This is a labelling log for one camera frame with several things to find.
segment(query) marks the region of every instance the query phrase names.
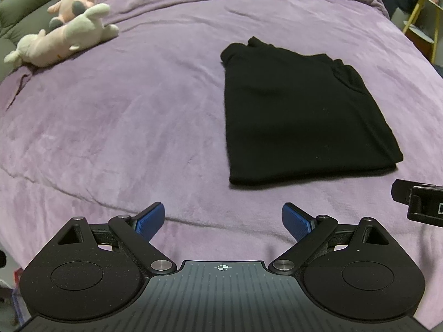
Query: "gray ribbed panel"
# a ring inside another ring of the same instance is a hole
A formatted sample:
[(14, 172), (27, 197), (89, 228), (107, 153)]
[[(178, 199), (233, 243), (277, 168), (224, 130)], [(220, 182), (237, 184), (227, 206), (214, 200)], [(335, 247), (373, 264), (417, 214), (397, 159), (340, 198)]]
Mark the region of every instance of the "gray ribbed panel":
[(298, 282), (259, 262), (186, 262), (180, 272), (152, 278), (120, 313), (81, 324), (36, 318), (24, 332), (424, 332), (409, 318), (358, 324), (315, 306)]

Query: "bed headboard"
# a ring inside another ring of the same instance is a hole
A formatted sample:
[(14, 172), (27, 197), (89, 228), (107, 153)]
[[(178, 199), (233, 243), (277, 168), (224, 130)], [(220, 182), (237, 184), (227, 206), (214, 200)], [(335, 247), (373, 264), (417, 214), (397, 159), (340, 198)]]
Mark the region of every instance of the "bed headboard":
[(0, 2), (0, 82), (12, 71), (4, 57), (29, 33), (47, 28), (54, 15), (46, 10), (53, 0), (3, 0)]

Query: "blue gripper pad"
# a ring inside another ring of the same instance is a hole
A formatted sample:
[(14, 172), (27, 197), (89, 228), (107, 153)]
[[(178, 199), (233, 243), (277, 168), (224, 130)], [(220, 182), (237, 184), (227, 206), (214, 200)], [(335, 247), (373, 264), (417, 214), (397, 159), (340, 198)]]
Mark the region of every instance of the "blue gripper pad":
[(291, 203), (284, 204), (281, 218), (283, 225), (296, 241), (300, 241), (316, 226), (314, 217)]
[(165, 207), (163, 204), (158, 204), (152, 210), (145, 210), (140, 215), (143, 215), (144, 213), (144, 216), (136, 216), (137, 220), (134, 229), (149, 242), (161, 226), (163, 226), (165, 221)]

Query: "bed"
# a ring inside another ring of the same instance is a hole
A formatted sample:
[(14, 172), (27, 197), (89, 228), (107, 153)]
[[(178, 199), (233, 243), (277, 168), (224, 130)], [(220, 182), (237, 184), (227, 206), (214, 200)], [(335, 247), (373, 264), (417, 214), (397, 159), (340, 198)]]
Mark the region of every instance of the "bed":
[[(443, 232), (390, 196), (397, 178), (443, 184), (443, 80), (380, 0), (99, 1), (118, 38), (0, 85), (0, 243), (21, 266), (72, 216), (102, 223), (155, 201), (167, 220), (152, 244), (178, 265), (269, 263), (294, 243), (281, 223), (291, 201), (342, 224), (378, 219), (426, 278), (416, 317), (443, 320)], [(354, 66), (404, 162), (377, 177), (230, 185), (220, 53), (251, 36)]]

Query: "plush toy ear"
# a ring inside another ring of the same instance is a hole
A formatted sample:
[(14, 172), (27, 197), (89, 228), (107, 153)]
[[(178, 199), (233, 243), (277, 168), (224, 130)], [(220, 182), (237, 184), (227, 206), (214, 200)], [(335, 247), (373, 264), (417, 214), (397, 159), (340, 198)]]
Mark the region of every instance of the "plush toy ear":
[(23, 61), (18, 51), (12, 51), (6, 55), (3, 59), (6, 64), (13, 64), (14, 68), (18, 68), (22, 65)]

